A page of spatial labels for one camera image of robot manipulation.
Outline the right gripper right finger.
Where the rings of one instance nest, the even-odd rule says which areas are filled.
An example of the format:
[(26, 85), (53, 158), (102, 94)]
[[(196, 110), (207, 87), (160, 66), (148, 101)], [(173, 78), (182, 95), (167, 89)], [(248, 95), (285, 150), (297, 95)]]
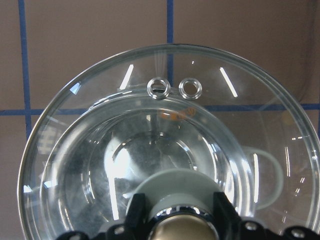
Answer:
[(241, 217), (224, 192), (213, 193), (212, 218), (218, 235), (238, 235)]

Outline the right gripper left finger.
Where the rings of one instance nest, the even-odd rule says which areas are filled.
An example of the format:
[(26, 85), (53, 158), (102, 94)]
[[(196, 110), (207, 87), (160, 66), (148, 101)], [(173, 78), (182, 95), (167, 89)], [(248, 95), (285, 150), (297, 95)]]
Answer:
[(124, 229), (129, 235), (149, 233), (147, 198), (144, 193), (135, 193), (132, 196), (124, 221)]

